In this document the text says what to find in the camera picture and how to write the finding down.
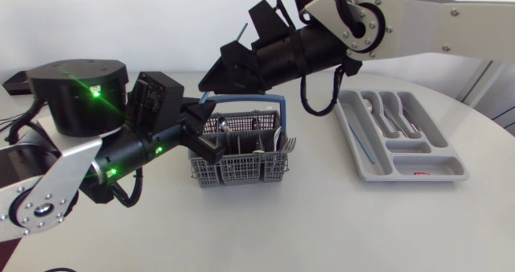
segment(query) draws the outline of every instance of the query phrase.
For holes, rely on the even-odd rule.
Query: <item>gray cutlery tray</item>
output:
[[[372,103],[372,112],[364,99]],[[364,180],[468,179],[454,148],[412,93],[342,90],[335,110]]]

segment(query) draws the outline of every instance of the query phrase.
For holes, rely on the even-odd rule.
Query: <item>blue basket handle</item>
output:
[[[257,101],[279,103],[279,115],[281,116],[282,132],[286,132],[286,100],[281,95],[218,95],[209,97],[216,103],[237,102],[237,101]]]

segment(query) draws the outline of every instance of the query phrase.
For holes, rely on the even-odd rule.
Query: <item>fork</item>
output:
[[[295,148],[295,143],[297,142],[297,138],[288,138],[284,145],[281,148],[282,153],[290,153]]]

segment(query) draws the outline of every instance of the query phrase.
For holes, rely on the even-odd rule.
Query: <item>metal bracket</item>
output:
[[[9,241],[29,234],[30,229],[15,225],[9,218],[10,206],[26,189],[34,187],[42,176],[34,176],[30,179],[11,184],[2,188],[0,192],[0,241]]]
[[[16,212],[23,234],[39,233],[64,220],[72,198],[102,145],[100,137],[74,138],[60,134],[52,120],[38,120],[61,156],[33,187]]]
[[[379,60],[434,52],[515,63],[509,46],[515,33],[512,2],[453,2],[451,0],[354,0],[349,3],[357,21],[371,21],[361,4],[373,4],[385,18],[385,34],[371,52],[348,52],[354,60]],[[306,10],[336,37],[352,47],[355,38],[341,22],[333,0],[314,0]],[[357,11],[364,17],[356,16]],[[367,28],[364,38],[371,37]]]
[[[319,20],[333,35],[353,51],[360,52],[369,48],[379,36],[378,18],[368,8],[348,4],[352,16],[365,25],[365,35],[356,38],[351,30],[341,21],[335,0],[314,0],[306,5],[305,10]]]

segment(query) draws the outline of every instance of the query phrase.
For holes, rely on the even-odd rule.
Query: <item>gray plastic basket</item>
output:
[[[217,102],[228,101],[272,101],[285,110],[284,97],[275,95],[258,96],[220,96],[211,97]],[[226,154],[215,165],[208,164],[199,155],[191,150],[189,158],[192,161],[192,177],[198,179],[202,188],[215,187],[220,184],[238,185],[247,183],[279,182],[288,171],[288,155],[274,151],[274,134],[278,127],[282,127],[281,142],[287,140],[284,113],[277,111],[252,111],[244,113],[214,113],[204,126],[203,137],[216,145],[224,145]],[[233,130],[229,135],[218,129],[216,122],[219,116],[224,116]],[[260,130],[252,130],[252,120],[260,121]],[[239,150],[236,155],[229,154],[227,136],[233,152]],[[262,140],[264,153],[253,153],[255,142]]]

